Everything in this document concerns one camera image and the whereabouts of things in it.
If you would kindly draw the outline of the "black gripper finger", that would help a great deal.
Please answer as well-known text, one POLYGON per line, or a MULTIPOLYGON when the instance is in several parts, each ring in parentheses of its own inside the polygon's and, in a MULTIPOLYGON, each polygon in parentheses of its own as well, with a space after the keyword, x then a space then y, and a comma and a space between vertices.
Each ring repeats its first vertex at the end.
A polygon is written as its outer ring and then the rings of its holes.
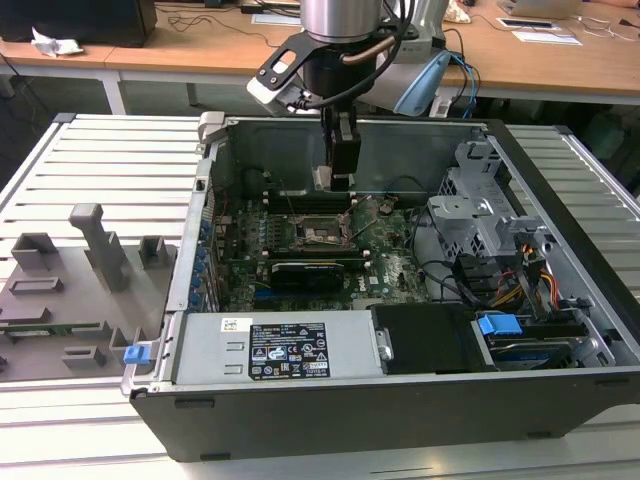
POLYGON ((353 113, 336 113, 332 126, 332 190, 346 191, 357 170, 361 137, 353 113))
POLYGON ((322 115, 323 139, 326 151, 326 165, 333 167, 333 150, 334 150, 334 120, 332 114, 322 115))

